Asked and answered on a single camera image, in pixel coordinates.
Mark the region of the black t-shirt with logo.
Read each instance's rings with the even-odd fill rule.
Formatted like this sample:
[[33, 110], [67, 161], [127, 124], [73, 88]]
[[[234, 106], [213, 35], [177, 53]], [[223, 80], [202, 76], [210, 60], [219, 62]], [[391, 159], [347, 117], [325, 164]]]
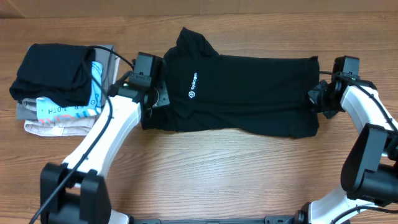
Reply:
[[182, 29], [164, 60], [170, 103], [154, 109], [144, 129], [238, 128], [289, 138], [312, 137], [318, 131], [318, 117], [307, 97], [319, 81], [315, 56], [221, 55], [202, 34]]

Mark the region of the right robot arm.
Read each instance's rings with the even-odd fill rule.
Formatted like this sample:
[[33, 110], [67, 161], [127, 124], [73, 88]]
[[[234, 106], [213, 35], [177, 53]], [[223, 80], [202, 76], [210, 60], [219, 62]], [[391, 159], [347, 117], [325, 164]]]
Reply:
[[366, 210], [389, 213], [387, 205], [397, 203], [397, 166], [381, 164], [381, 157], [397, 161], [397, 121], [381, 103], [376, 87], [355, 79], [321, 81], [308, 95], [321, 112], [348, 113], [359, 136], [343, 164], [340, 185], [275, 222], [349, 223]]

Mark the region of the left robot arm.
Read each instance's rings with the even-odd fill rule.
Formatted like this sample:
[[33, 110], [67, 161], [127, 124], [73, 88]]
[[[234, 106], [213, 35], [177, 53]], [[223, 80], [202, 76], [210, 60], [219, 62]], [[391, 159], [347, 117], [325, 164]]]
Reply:
[[40, 208], [31, 222], [133, 222], [112, 208], [106, 177], [127, 135], [153, 108], [167, 105], [169, 96], [164, 82], [152, 87], [122, 82], [105, 97], [104, 111], [80, 145], [60, 165], [42, 169]]

